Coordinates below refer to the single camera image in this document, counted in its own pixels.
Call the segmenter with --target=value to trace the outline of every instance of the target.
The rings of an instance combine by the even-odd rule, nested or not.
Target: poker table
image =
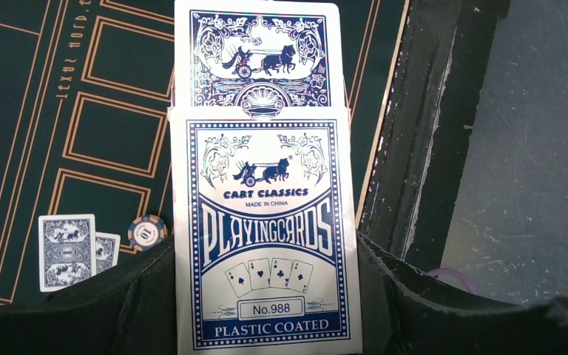
[[[354,200],[368,190],[408,0],[336,0],[351,109]],[[38,217],[92,213],[172,235],[166,110],[172,0],[0,1],[0,305],[38,301]]]

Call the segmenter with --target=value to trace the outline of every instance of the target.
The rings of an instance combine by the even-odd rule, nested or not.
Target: gray floor
[[[568,294],[568,0],[498,26],[442,266],[495,300]]]

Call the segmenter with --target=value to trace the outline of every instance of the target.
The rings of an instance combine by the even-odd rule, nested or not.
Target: cart wheel
[[[245,185],[247,185],[247,187],[254,187],[254,185],[256,184],[256,178],[255,177],[248,177],[245,180]]]
[[[237,72],[242,79],[247,79],[251,76],[251,68],[246,64],[239,65]]]

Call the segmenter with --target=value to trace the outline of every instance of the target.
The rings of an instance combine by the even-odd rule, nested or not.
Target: small playing card
[[[274,257],[271,262],[271,287],[286,288],[292,267],[293,260]]]
[[[288,281],[288,288],[304,294],[308,290],[312,268],[313,266],[308,263],[295,260],[291,271],[291,279]]]
[[[245,263],[240,263],[226,271],[227,280],[234,289],[236,297],[241,298],[251,292],[249,271]]]
[[[268,259],[249,260],[249,277],[251,278],[251,289],[260,290],[269,287],[271,270],[268,267]]]
[[[338,7],[293,1],[176,1],[176,106],[344,107]]]
[[[95,275],[95,215],[40,216],[38,257],[42,292],[57,291]]]
[[[96,234],[95,257],[97,260],[97,274],[116,266],[118,263],[118,248],[121,244],[121,236],[118,234]]]

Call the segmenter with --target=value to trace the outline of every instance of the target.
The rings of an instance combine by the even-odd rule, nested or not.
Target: blue and orange poker chip
[[[127,230],[127,238],[134,249],[147,251],[169,235],[169,230],[162,218],[146,214],[136,218]]]

